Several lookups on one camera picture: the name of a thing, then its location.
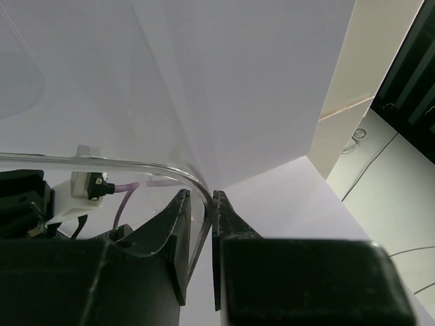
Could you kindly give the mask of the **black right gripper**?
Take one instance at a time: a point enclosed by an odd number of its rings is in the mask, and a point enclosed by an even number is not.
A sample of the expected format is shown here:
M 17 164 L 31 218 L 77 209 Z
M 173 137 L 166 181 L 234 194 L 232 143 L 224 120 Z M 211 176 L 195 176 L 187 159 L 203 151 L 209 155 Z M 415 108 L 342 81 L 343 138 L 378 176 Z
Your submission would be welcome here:
M 53 210 L 54 190 L 44 171 L 1 172 L 1 239 L 46 237 Z

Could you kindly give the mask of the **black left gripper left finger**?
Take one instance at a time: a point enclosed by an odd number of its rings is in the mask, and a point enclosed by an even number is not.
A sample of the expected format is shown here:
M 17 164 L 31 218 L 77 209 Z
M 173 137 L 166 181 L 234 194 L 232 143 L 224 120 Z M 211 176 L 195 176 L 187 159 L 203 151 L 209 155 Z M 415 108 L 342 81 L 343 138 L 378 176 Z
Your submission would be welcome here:
M 177 325 L 186 303 L 190 192 L 119 241 L 1 242 L 2 325 Z

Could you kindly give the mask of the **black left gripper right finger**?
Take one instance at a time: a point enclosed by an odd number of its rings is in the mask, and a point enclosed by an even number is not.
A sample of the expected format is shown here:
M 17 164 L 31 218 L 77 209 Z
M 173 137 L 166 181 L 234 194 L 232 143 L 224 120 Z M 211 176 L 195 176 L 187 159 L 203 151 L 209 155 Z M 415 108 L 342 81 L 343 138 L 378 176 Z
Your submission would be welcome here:
M 213 194 L 213 288 L 223 325 L 416 325 L 392 260 L 370 241 L 265 238 Z

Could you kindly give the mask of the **clear plastic containers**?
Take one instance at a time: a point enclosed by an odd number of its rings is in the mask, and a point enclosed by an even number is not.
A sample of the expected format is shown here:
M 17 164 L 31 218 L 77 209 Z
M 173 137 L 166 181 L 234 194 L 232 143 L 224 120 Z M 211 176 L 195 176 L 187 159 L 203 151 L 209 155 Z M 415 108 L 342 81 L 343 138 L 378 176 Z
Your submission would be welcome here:
M 210 228 L 211 195 L 149 36 L 143 1 L 1 2 L 1 165 L 71 176 L 58 157 L 79 145 L 102 159 L 79 171 L 141 183 L 141 192 L 192 190 L 189 268 Z

